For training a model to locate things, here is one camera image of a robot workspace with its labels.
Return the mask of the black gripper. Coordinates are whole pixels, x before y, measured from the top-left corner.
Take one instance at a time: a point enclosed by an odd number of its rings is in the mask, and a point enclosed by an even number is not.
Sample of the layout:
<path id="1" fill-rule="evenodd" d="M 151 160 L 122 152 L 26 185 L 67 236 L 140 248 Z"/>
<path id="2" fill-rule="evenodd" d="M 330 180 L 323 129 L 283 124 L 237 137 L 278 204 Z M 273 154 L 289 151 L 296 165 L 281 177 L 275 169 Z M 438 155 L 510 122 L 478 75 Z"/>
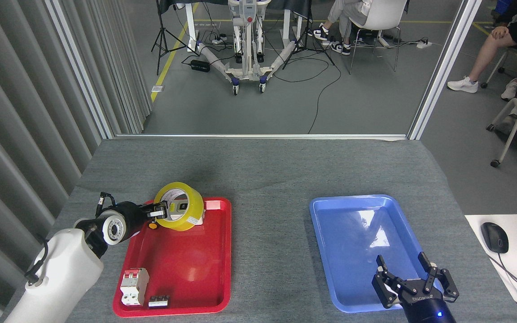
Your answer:
<path id="1" fill-rule="evenodd" d="M 382 306 L 389 309 L 400 304 L 409 323 L 455 323 L 446 302 L 455 302 L 460 293 L 449 270 L 430 262 L 424 252 L 419 253 L 418 260 L 427 273 L 427 280 L 402 280 L 390 273 L 382 255 L 377 256 L 378 268 L 372 286 Z M 443 293 L 433 287 L 435 279 L 441 283 Z"/>
<path id="2" fill-rule="evenodd" d="M 125 228 L 123 230 L 123 236 L 135 235 L 150 218 L 168 218 L 167 210 L 167 201 L 145 204 L 144 209 L 142 209 L 140 205 L 136 205 L 130 201 L 122 201 L 116 205 L 116 211 L 124 218 L 123 222 Z"/>

